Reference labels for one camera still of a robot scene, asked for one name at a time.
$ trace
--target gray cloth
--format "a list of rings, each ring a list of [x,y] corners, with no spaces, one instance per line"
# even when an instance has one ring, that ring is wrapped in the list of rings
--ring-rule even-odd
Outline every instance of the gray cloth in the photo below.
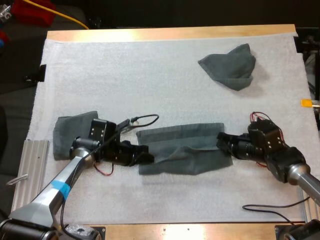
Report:
[[[136,133],[141,145],[149,146],[154,164],[139,166],[140,175],[160,173],[197,175],[231,166],[230,155],[216,147],[223,123],[170,126]]]
[[[97,118],[97,111],[90,111],[76,116],[58,117],[53,130],[54,159],[69,159],[69,150],[75,138],[87,138],[91,121]]]
[[[256,58],[251,54],[249,44],[242,44],[228,54],[210,54],[198,61],[200,66],[212,78],[233,90],[248,87]]]

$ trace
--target red object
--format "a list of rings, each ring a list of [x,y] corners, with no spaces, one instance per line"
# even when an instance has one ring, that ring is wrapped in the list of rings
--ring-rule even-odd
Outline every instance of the red object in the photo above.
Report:
[[[6,44],[9,42],[9,38],[7,37],[7,35],[5,34],[5,32],[0,31],[0,39]]]
[[[56,6],[50,0],[31,0],[48,9],[56,10]],[[50,27],[54,21],[55,14],[37,6],[33,6],[23,0],[15,0],[11,13],[23,24],[38,25],[41,27]]]

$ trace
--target crumpled gray cloth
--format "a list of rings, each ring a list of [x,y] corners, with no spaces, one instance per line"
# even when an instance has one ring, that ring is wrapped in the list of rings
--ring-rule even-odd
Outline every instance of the crumpled gray cloth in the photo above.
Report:
[[[251,54],[249,44],[242,44],[228,54],[210,54],[198,61],[200,66],[212,78],[233,90],[248,87],[256,58]]]
[[[139,166],[140,175],[160,173],[198,175],[231,166],[229,154],[216,147],[223,123],[199,123],[148,129],[136,133],[147,145],[154,164]]]
[[[54,159],[69,159],[69,150],[75,138],[87,138],[89,136],[91,121],[97,118],[97,111],[90,111],[76,116],[58,117],[53,130]]]

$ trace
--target black cable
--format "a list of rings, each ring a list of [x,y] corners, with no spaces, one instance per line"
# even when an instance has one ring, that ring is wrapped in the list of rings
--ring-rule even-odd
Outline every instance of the black cable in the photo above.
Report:
[[[75,166],[74,172],[73,172],[73,176],[70,182],[70,186],[73,185],[74,180],[75,180],[75,176],[76,176],[76,172],[78,170],[78,167],[80,166],[80,164],[90,155],[94,154],[95,152],[99,151],[101,148],[105,147],[106,145],[108,145],[111,141],[113,141],[115,139],[115,137],[117,135],[119,135],[119,132],[116,132],[115,134],[113,134],[108,140],[106,140],[103,144],[101,144],[100,146],[98,146],[96,149],[94,149],[93,151],[91,151],[90,153],[88,153],[87,155],[85,155],[83,158],[80,159],[80,161],[77,163],[77,165]],[[68,235],[69,237],[76,239],[76,240],[83,240],[80,237],[77,237],[73,234],[71,234],[70,232],[68,232],[66,230],[65,224],[64,224],[64,213],[65,213],[65,204],[66,204],[66,199],[63,201],[62,206],[61,206],[61,214],[60,214],[60,225],[61,225],[61,229],[62,231]]]
[[[155,119],[153,121],[147,123],[147,124],[137,125],[137,126],[133,126],[132,125],[131,128],[132,129],[136,129],[136,128],[142,128],[142,127],[150,126],[150,125],[154,124],[159,119],[159,115],[158,114],[150,114],[150,115],[133,117],[133,118],[131,118],[130,123],[134,123],[138,119],[149,118],[149,117],[155,117]]]
[[[279,212],[276,211],[270,211],[270,210],[260,210],[260,209],[255,209],[255,208],[248,208],[248,207],[258,207],[258,208],[274,208],[274,209],[285,209],[285,208],[290,208],[293,206],[296,206],[298,204],[301,204],[305,201],[307,201],[310,197],[308,196],[307,198],[297,201],[293,204],[289,204],[289,205],[284,205],[284,206],[274,206],[274,205],[259,205],[259,204],[248,204],[248,205],[243,205],[242,208],[244,210],[247,211],[252,211],[252,212],[260,212],[260,213],[270,213],[270,214],[277,214],[280,217],[282,217],[283,219],[285,219],[288,223],[290,223],[291,225],[295,225],[292,221],[290,221],[287,217],[285,217],[284,215],[282,215]]]

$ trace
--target white towel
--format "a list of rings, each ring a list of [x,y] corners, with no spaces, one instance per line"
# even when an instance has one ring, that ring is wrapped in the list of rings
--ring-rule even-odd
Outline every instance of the white towel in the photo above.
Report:
[[[320,174],[319,137],[313,110],[300,107],[310,93],[302,55],[292,34],[258,37],[121,43],[73,43],[47,40],[42,64],[44,83],[37,87],[29,139],[53,139],[55,122],[97,110],[115,123],[159,114],[150,128],[195,123],[224,123],[225,132],[247,132],[249,114],[261,111],[283,130]],[[225,54],[249,43],[256,57],[251,85],[234,91],[212,81],[198,60]],[[123,140],[137,144],[136,131]],[[68,163],[55,161],[52,144],[44,185]],[[111,169],[104,163],[102,169]],[[287,205],[300,199],[299,189],[277,181],[253,161],[197,176],[141,176],[138,167],[115,166],[104,177],[85,170],[71,190],[65,222],[79,224],[196,223],[282,221],[274,214],[247,212],[245,204]],[[292,221],[303,220],[303,207],[281,209]]]

